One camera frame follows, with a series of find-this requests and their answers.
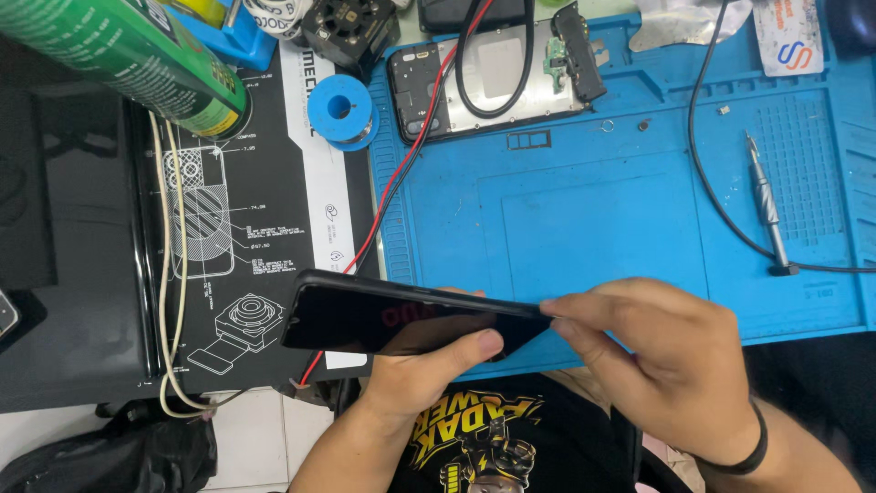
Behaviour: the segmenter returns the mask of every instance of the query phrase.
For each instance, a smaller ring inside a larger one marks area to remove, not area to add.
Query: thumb
[[[612,403],[627,417],[654,393],[653,386],[632,356],[602,331],[596,331],[568,318],[555,318],[551,328],[581,356],[584,365],[597,378]]]
[[[504,345],[502,336],[493,329],[462,336],[452,344],[420,356],[418,363],[423,365],[420,371],[446,384],[498,354]]]

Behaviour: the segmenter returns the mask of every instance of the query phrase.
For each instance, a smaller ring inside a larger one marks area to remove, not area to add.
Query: white tile floor
[[[219,394],[217,399],[225,398]],[[0,414],[0,468],[21,454],[103,426],[95,406]],[[307,452],[331,425],[327,408],[283,397],[273,389],[251,390],[214,417],[219,449],[210,493],[283,492]]]

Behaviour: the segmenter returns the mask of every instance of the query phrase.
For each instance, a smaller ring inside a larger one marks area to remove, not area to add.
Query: person's right hand
[[[641,278],[546,300],[541,311],[645,432],[721,465],[754,451],[760,427],[732,311]]]

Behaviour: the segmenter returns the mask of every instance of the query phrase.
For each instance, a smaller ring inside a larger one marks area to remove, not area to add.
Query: green spray can
[[[0,0],[0,31],[206,139],[249,120],[240,78],[156,0]]]

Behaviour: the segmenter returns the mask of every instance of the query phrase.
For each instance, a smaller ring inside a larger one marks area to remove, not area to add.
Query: blue spool
[[[367,147],[380,122],[368,89],[349,75],[332,75],[316,84],[307,100],[307,117],[314,130],[342,151]]]

